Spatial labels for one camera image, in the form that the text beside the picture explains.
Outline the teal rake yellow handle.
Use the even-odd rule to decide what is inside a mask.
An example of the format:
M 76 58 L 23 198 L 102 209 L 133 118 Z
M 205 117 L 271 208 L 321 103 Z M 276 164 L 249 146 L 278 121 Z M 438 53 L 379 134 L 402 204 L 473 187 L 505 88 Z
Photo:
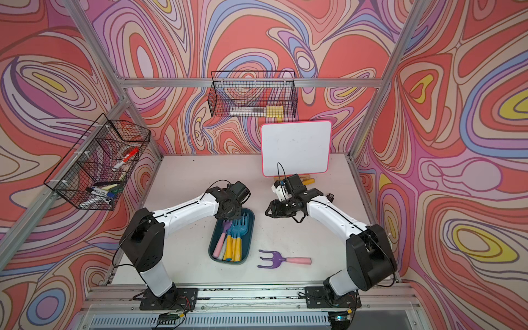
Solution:
M 230 241 L 230 247 L 231 247 L 231 251 L 230 251 L 230 262 L 234 262 L 235 261 L 235 250 L 236 250 L 236 234 L 232 232 L 231 234 L 231 241 Z
M 231 247 L 230 247 L 230 241 L 231 241 L 231 234 L 228 234 L 227 236 L 227 239 L 226 239 L 226 244 L 225 244 L 225 254 L 224 254 L 224 261 L 230 261 L 230 251 L 231 251 Z
M 242 218 L 239 220 L 236 229 L 236 238 L 235 238 L 235 250 L 234 250 L 234 262 L 239 262 L 241 260 L 242 253 L 242 237 L 248 232 L 248 223 L 249 215 L 247 213 L 242 214 Z

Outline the purple rake pink handle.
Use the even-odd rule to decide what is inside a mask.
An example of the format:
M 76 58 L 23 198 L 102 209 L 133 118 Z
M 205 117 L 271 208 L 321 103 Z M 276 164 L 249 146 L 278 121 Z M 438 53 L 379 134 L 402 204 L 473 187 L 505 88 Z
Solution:
M 258 265 L 257 268 L 261 269 L 276 269 L 279 268 L 283 263 L 292 263 L 298 265 L 311 265 L 312 259 L 307 257 L 283 257 L 278 251 L 271 250 L 259 250 L 262 254 L 260 256 L 261 261 L 269 262 L 269 265 Z

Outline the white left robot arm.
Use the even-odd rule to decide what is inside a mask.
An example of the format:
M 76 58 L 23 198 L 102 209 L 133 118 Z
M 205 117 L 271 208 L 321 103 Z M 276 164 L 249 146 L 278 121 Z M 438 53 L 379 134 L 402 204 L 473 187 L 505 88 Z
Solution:
M 175 289 L 174 276 L 164 263 L 175 240 L 183 237 L 180 231 L 204 219 L 239 220 L 250 195 L 242 182 L 227 182 L 223 188 L 211 186 L 176 206 L 155 211 L 141 208 L 133 214 L 118 248 L 144 281 L 147 292 L 163 298 Z

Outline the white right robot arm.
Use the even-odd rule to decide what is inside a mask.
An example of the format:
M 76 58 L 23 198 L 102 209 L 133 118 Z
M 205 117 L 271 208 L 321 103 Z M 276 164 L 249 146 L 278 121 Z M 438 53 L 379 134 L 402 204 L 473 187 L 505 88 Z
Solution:
M 382 226 L 354 219 L 334 205 L 331 193 L 307 188 L 297 174 L 275 181 L 272 192 L 277 198 L 269 203 L 266 216 L 292 218 L 297 224 L 311 217 L 345 242 L 346 268 L 324 281 L 328 295 L 366 292 L 395 274 L 397 263 Z

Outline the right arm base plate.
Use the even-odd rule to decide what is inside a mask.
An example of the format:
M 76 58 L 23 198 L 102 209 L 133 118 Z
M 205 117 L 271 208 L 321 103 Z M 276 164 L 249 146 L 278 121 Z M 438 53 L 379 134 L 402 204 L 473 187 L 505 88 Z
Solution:
M 351 291 L 343 296 L 334 294 L 329 288 L 323 286 L 307 286 L 300 293 L 306 301 L 308 309 L 358 309 L 362 303 L 357 291 Z

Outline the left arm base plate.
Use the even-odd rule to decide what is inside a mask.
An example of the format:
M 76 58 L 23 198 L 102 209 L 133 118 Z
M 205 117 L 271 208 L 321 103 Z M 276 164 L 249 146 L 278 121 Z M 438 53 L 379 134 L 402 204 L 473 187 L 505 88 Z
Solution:
M 146 289 L 140 301 L 140 310 L 174 310 L 181 307 L 185 312 L 192 312 L 197 303 L 198 292 L 197 288 L 172 287 L 161 297 L 157 297 L 150 289 Z

